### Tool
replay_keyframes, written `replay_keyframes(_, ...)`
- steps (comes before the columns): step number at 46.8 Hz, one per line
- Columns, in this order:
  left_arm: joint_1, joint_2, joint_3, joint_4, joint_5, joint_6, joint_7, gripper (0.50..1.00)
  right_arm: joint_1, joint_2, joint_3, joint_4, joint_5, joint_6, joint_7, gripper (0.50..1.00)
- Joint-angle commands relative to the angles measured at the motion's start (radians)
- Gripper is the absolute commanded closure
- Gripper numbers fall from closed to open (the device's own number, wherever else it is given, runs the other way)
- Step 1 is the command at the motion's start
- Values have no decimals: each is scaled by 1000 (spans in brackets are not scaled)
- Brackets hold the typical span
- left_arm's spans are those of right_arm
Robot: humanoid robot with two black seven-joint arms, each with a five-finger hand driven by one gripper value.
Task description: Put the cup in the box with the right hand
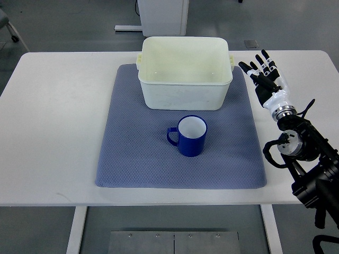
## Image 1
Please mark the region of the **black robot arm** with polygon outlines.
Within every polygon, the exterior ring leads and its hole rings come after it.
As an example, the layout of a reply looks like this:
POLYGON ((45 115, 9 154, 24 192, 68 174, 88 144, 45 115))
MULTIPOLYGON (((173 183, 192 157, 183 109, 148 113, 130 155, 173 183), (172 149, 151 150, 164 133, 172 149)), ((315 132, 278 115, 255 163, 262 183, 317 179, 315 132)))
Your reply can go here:
POLYGON ((316 210, 315 227, 324 229, 327 215, 338 223, 338 150, 305 119, 306 113, 290 105, 276 108, 272 117, 282 133, 265 144, 263 154, 271 165, 289 170, 293 195, 316 210))

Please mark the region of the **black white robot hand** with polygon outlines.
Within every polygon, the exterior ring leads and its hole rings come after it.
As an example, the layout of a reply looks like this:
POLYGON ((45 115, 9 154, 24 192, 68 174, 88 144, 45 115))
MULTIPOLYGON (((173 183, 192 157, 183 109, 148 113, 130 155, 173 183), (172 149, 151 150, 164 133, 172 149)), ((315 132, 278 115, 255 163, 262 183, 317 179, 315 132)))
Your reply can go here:
POLYGON ((287 115, 296 115, 297 111, 290 102, 290 89, 275 62, 265 50, 261 50, 255 59, 258 64, 240 61, 238 65, 253 81, 260 105, 270 112, 275 121, 287 115))

